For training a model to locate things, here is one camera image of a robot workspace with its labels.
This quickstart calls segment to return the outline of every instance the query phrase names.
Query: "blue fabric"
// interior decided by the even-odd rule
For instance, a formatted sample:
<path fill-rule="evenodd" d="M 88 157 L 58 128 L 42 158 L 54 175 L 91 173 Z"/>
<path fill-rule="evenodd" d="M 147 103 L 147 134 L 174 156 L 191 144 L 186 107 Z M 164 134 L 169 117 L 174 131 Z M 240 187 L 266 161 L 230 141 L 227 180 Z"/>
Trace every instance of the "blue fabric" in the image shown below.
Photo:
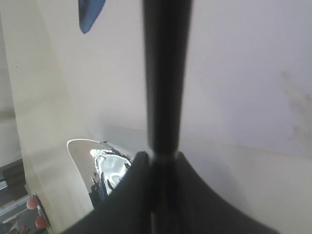
<path fill-rule="evenodd" d="M 86 34 L 101 13 L 106 0 L 78 0 L 79 27 Z"/>

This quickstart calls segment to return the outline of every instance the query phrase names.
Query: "chrome reflective object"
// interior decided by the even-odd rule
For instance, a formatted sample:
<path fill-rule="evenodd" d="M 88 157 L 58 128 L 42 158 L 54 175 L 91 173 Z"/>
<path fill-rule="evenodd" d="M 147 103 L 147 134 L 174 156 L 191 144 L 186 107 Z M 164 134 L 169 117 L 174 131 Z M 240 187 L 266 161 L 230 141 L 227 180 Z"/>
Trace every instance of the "chrome reflective object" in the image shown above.
<path fill-rule="evenodd" d="M 67 148 L 87 187 L 93 207 L 114 190 L 134 159 L 133 154 L 107 141 L 75 139 L 67 143 Z"/>

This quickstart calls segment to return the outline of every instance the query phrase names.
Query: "shiny metal surface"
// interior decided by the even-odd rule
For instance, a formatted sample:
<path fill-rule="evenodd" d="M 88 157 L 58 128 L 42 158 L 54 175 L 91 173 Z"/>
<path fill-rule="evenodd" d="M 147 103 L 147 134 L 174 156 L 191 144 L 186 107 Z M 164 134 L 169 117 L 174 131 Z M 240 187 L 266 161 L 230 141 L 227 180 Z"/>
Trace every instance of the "shiny metal surface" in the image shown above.
<path fill-rule="evenodd" d="M 74 139 L 68 152 L 87 187 L 93 207 L 119 184 L 134 159 L 133 154 L 107 141 Z"/>

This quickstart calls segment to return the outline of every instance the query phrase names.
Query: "red ball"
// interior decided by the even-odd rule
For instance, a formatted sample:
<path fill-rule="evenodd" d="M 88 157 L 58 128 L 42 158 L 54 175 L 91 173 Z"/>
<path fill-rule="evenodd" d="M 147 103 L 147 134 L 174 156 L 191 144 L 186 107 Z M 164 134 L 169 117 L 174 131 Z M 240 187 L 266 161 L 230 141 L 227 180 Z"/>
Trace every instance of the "red ball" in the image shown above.
<path fill-rule="evenodd" d="M 34 197 L 31 197 L 28 201 L 27 201 L 27 204 L 26 204 L 27 208 L 29 210 L 33 210 L 35 209 L 37 206 L 38 206 L 38 203 L 36 201 L 36 199 Z"/>
<path fill-rule="evenodd" d="M 46 228 L 48 226 L 47 222 L 45 221 L 43 216 L 38 216 L 36 218 L 36 226 L 37 228 Z"/>

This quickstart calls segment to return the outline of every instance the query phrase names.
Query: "black pole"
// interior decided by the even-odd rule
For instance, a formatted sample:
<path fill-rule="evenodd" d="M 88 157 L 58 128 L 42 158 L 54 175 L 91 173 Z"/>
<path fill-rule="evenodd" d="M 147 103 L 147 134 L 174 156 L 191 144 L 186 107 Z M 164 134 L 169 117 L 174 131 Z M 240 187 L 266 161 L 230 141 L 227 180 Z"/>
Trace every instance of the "black pole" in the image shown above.
<path fill-rule="evenodd" d="M 154 159 L 178 148 L 192 0 L 143 0 L 148 141 Z"/>

